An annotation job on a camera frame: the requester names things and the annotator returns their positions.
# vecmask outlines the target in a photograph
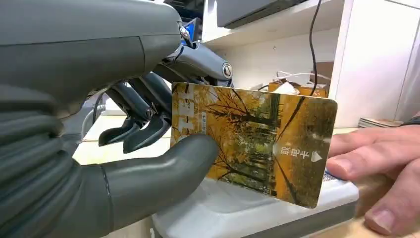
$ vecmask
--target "white arrow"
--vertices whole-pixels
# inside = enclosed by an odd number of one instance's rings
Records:
[[[316,161],[319,161],[319,160],[322,160],[322,157],[316,151],[313,151],[312,156],[311,156],[311,161],[315,163]]]

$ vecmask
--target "robotic hand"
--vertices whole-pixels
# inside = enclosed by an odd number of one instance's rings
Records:
[[[197,53],[208,49],[180,46],[180,22],[173,8],[147,0],[0,3],[0,237],[102,237],[197,188],[218,153],[206,135],[160,157],[87,166],[60,138],[60,119],[107,90],[128,119],[100,143],[135,150],[170,125],[160,77],[228,85],[228,64],[209,70],[213,62]]]
[[[162,77],[171,83],[233,86],[232,66],[200,42],[191,43],[188,31],[182,26],[179,29],[185,46],[180,44],[153,72],[130,79],[131,87],[119,83],[107,90],[127,119],[122,127],[104,131],[99,137],[100,146],[124,141],[123,152],[130,153],[153,144],[167,132],[172,119],[171,91]],[[149,125],[141,129],[147,121]]]

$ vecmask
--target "white cable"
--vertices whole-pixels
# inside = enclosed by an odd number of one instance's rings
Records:
[[[99,104],[98,105],[98,115],[101,114],[101,112],[105,111],[106,106],[105,104]],[[92,117],[93,117],[93,110],[91,110],[86,116],[85,119],[83,120],[83,124],[82,124],[82,131],[80,132],[81,134],[81,140],[83,141],[83,138],[85,137],[85,134],[87,133],[86,128],[88,127],[88,123],[90,123],[92,121]]]
[[[278,72],[283,73],[283,74],[286,74],[286,76],[285,77],[275,77],[274,79],[284,79],[284,78],[290,78],[290,77],[299,76],[299,75],[313,75],[313,76],[315,76],[314,73],[295,73],[295,74],[289,74],[289,73],[283,72],[283,71],[278,71]],[[324,76],[322,74],[318,74],[318,77],[331,80],[331,78],[328,78],[327,76]]]

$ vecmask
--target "human finger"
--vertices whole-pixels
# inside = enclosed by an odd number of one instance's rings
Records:
[[[365,214],[365,224],[384,235],[397,235],[420,215],[420,158],[400,173],[389,192]]]
[[[389,133],[385,128],[364,128],[346,134],[334,135],[328,157],[344,154],[356,148],[373,144],[380,136]]]
[[[391,170],[386,171],[384,174],[392,179],[392,180],[397,180],[398,175],[400,175],[401,171],[405,168],[406,165],[401,165],[401,166],[397,166]]]
[[[418,143],[386,141],[359,147],[327,160],[333,175],[347,180],[384,173],[420,157]]]

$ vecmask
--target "electronic device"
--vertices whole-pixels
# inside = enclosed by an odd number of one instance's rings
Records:
[[[328,173],[314,209],[205,179],[185,201],[152,219],[156,238],[299,238],[352,219],[358,199],[354,184]]]
[[[217,26],[236,28],[307,0],[217,0]]]
[[[407,122],[403,123],[401,126],[404,126],[404,125],[419,125],[419,124],[420,124],[420,116],[417,116],[417,117],[411,118]]]

